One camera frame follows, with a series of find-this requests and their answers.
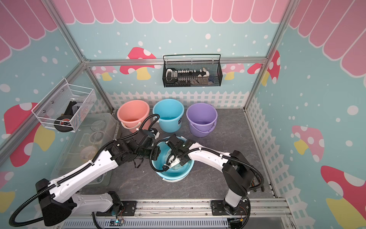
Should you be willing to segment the blue bucket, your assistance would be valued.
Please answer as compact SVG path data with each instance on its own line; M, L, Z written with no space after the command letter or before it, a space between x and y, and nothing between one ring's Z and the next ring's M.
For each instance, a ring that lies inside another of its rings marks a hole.
M178 100L164 99L154 105L152 112L160 116L158 122L164 132L174 133L182 126L185 108Z
M171 149L165 143L168 140L168 137L164 138L164 141L157 144L160 147L161 153L158 156L157 160L151 160L152 166L157 170L163 170L163 166L167 166L168 163L173 159L173 155L171 154ZM171 170L170 168L164 172L157 172L157 174L162 177L164 181L167 182L178 182L183 180L192 170L194 166L194 160L188 160L184 165L181 165L182 168L180 170Z

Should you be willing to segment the pink plastic bucket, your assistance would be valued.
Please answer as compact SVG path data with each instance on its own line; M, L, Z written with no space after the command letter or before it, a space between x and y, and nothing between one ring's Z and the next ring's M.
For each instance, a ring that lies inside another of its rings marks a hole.
M117 118L123 128L135 133L149 116L150 107L143 100L131 100L124 103L117 111Z

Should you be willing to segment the purple bucket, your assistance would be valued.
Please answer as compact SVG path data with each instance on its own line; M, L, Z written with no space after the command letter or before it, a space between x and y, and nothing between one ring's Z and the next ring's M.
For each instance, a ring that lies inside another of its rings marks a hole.
M188 107L186 117L190 132L196 137L205 137L214 131L218 113L210 104L196 103Z

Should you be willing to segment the light green cloth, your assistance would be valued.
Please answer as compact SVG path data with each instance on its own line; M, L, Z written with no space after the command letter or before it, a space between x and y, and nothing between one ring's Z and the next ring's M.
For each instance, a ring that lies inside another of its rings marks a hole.
M182 168L182 166L180 165L180 163L175 160L170 164L170 169L171 170L180 170Z

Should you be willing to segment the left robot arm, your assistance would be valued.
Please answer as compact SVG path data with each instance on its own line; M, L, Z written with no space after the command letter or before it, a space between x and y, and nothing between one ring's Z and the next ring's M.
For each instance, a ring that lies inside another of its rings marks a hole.
M119 215L125 207L114 191L99 195L81 195L78 191L125 163L157 156L158 149L153 146L159 134L155 128L143 129L112 140L101 147L93 159L73 171L51 181L43 179L37 182L44 225L55 226L73 214L101 212Z

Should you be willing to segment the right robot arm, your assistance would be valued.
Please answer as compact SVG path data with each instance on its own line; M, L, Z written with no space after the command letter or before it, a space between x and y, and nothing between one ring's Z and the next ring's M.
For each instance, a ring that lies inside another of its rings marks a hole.
M227 211L236 211L240 201L250 191L263 187L263 175L237 150L232 153L220 152L191 140L183 141L176 135L169 137L165 143L173 154L173 159L168 161L165 168L175 164L184 165L192 160L222 172L228 185L228 193L223 201Z

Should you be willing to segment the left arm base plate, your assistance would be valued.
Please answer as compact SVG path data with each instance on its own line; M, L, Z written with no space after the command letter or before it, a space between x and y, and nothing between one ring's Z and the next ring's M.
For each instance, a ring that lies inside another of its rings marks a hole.
M136 204L137 201L122 201L121 203L113 204L113 206L106 212L96 212L96 216L98 217L134 216L136 211Z

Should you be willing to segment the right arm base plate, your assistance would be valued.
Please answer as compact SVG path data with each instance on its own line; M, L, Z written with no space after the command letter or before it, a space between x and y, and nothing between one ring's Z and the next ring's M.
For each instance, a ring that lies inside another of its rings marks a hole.
M237 207L232 207L224 200L212 200L210 203L213 216L239 216L246 217L250 214L248 201L240 200Z

